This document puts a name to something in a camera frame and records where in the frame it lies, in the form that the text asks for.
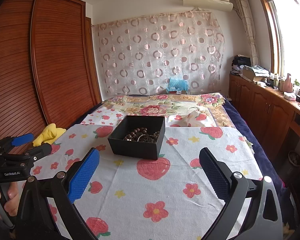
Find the black box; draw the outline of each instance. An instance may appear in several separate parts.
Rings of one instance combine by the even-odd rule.
[[[157,142],[123,140],[127,134],[140,127],[146,127],[149,135],[160,131]],[[157,160],[165,131],[164,116],[127,115],[109,135],[108,141],[114,154]]]

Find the window curtain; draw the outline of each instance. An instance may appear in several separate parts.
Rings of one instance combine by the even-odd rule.
[[[238,5],[240,17],[242,19],[243,26],[248,38],[251,65],[253,66],[259,65],[259,56],[258,56],[258,51],[255,43],[256,34],[254,30],[253,19],[252,19],[252,14],[251,14],[248,0],[235,0],[235,1]]]
[[[98,67],[109,96],[165,94],[170,78],[185,80],[195,94],[220,89],[224,37],[211,12],[103,23],[98,36]]]

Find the yellow cloth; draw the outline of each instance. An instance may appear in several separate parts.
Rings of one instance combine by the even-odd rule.
[[[52,144],[55,140],[57,140],[66,129],[57,128],[55,123],[51,123],[46,128],[43,129],[42,133],[33,141],[33,146],[40,146],[42,143]]]

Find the dark blue bed sheet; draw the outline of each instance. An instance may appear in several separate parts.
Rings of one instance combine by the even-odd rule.
[[[296,222],[294,219],[294,208],[290,200],[290,190],[283,186],[282,180],[274,170],[274,167],[267,158],[260,143],[257,141],[256,137],[253,135],[238,111],[227,100],[225,104],[223,104],[223,107],[225,108],[227,114],[229,115],[237,130],[239,130],[239,132],[243,136],[245,136],[248,141],[253,143],[252,148],[254,150],[254,157],[262,172],[262,175],[269,176],[273,180],[274,187],[280,202],[283,223],[286,224],[288,222],[290,229],[295,229]]]

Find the dark blue gripper pad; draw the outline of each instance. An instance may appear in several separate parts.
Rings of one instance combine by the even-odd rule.
[[[32,133],[27,133],[18,137],[15,137],[11,144],[13,146],[20,146],[29,142],[32,142],[34,140],[34,136]]]
[[[86,189],[94,171],[99,165],[99,151],[93,149],[84,163],[81,164],[76,174],[72,177],[69,183],[68,197],[73,204],[76,199],[80,199]]]
[[[230,199],[230,183],[210,155],[209,150],[201,149],[199,161],[217,197],[227,202]]]

